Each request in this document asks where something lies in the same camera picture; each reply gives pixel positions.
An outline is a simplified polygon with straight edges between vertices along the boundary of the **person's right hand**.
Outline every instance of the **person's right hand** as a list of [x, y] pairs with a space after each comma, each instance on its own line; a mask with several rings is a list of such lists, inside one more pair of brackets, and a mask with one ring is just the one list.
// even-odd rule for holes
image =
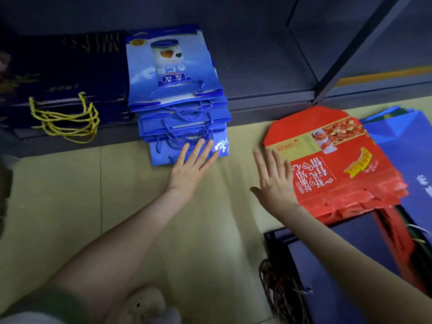
[[276, 150], [265, 148], [264, 161], [260, 151], [254, 149], [256, 167], [260, 176], [260, 188], [251, 187], [260, 204], [274, 217], [280, 219], [299, 202], [293, 186], [293, 168], [288, 160], [283, 163]]

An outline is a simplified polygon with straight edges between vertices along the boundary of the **tile floor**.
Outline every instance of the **tile floor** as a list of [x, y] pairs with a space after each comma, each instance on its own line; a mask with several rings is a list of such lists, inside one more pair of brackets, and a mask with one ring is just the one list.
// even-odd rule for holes
[[[402, 101], [432, 119], [432, 97]], [[364, 117], [395, 103], [350, 110]], [[262, 233], [280, 227], [254, 199], [251, 149], [269, 123], [229, 128], [231, 156], [218, 160], [192, 201], [159, 236], [131, 289], [154, 284], [184, 323], [276, 324], [259, 282]], [[25, 158], [15, 165], [0, 240], [0, 311], [38, 287], [80, 248], [155, 198], [168, 167], [130, 142]]]

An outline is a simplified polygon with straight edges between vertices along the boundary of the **stack of red bags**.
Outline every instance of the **stack of red bags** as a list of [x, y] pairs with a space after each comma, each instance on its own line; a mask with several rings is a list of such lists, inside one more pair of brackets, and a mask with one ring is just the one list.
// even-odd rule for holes
[[400, 204], [407, 185], [358, 119], [314, 106], [274, 122], [264, 145], [289, 159], [297, 199], [321, 222]]

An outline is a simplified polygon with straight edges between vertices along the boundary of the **forearm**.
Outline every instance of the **forearm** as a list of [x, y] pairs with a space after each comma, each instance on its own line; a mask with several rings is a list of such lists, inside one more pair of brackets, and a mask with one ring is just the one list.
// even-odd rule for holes
[[371, 322], [429, 323], [432, 301], [296, 206], [280, 221], [314, 253]]
[[168, 191], [112, 228], [68, 261], [48, 282], [77, 295], [100, 321], [127, 292], [152, 243], [184, 201]]

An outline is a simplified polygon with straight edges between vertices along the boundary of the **yellow rope handle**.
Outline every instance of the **yellow rope handle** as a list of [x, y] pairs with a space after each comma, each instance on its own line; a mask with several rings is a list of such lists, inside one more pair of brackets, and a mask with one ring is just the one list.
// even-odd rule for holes
[[[41, 126], [33, 126], [33, 128], [41, 128], [44, 132], [51, 136], [62, 136], [66, 140], [75, 142], [75, 143], [89, 143], [93, 141], [98, 132], [98, 125], [100, 123], [99, 112], [94, 106], [93, 102], [90, 102], [89, 106], [87, 106], [86, 98], [84, 96], [84, 92], [79, 92], [78, 96], [83, 104], [83, 112], [81, 114], [62, 114], [60, 112], [48, 111], [48, 110], [39, 110], [36, 109], [36, 102], [33, 97], [29, 97], [30, 104], [30, 112], [31, 115], [40, 120]], [[82, 128], [65, 128], [58, 127], [55, 122], [67, 120], [76, 123], [88, 123], [85, 127]], [[87, 141], [79, 141], [71, 139], [72, 136], [89, 136], [90, 139]]]

